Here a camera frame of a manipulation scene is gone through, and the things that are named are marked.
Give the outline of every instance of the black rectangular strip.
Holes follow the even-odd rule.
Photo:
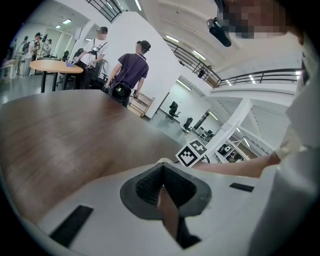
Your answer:
[[[79,205],[50,235],[57,243],[69,247],[94,209]]]
[[[254,186],[248,186],[248,185],[243,185],[239,183],[232,183],[229,187],[237,190],[247,191],[247,192],[252,192],[255,188]]]

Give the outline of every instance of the man in purple shirt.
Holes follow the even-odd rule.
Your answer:
[[[138,41],[135,46],[135,53],[126,53],[118,59],[118,64],[112,70],[108,81],[104,85],[106,88],[109,88],[108,94],[124,107],[127,107],[130,92],[136,84],[138,83],[137,90],[134,93],[135,98],[138,97],[138,93],[144,84],[149,71],[144,54],[150,48],[151,45],[148,41]],[[128,95],[126,94],[120,99],[117,97],[117,93],[114,93],[114,90],[123,92],[124,89],[127,89]]]

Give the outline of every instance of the staircase railing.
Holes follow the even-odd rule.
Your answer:
[[[174,55],[179,59],[181,65],[190,69],[193,73],[197,74],[199,79],[205,81],[212,88],[218,87],[221,81],[220,77],[212,71],[212,69],[198,59],[195,55],[181,48],[180,46],[164,39]],[[204,74],[199,75],[200,69],[203,68]]]
[[[96,8],[111,23],[117,18],[123,9],[117,0],[86,0]]]
[[[284,68],[284,69],[272,69],[258,71],[248,74],[241,74],[230,78],[222,79],[219,83],[221,86],[234,86],[234,85],[245,85],[245,84],[297,84],[300,79],[301,69],[299,68]]]

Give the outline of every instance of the wooden rack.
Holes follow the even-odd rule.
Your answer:
[[[155,97],[149,98],[142,93],[139,93],[138,98],[134,98],[131,95],[128,109],[140,118],[143,118],[154,100]]]

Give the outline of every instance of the black table leg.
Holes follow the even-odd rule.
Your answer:
[[[52,82],[52,91],[53,92],[56,91],[57,77],[58,77],[58,73],[54,73],[53,82]]]
[[[64,75],[64,79],[63,79],[63,86],[62,86],[62,90],[65,90],[65,89],[67,88],[68,77],[69,77],[69,74],[65,73],[65,75]]]
[[[47,76],[47,71],[42,71],[42,78],[41,78],[41,93],[42,94],[45,92],[45,88],[46,88],[46,76]]]

